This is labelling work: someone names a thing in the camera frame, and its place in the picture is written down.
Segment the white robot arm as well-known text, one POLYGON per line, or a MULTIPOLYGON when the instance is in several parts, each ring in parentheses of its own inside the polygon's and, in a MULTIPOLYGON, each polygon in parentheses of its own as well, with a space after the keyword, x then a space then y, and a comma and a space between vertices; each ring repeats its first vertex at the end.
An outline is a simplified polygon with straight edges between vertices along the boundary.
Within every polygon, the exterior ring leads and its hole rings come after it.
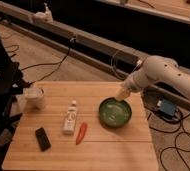
POLYGON ((190 100, 190 75, 181 71, 175 60, 156 55, 146 58, 141 67, 123 81, 115 99, 122 101, 131 93, 159 82, 168 84, 190 100))

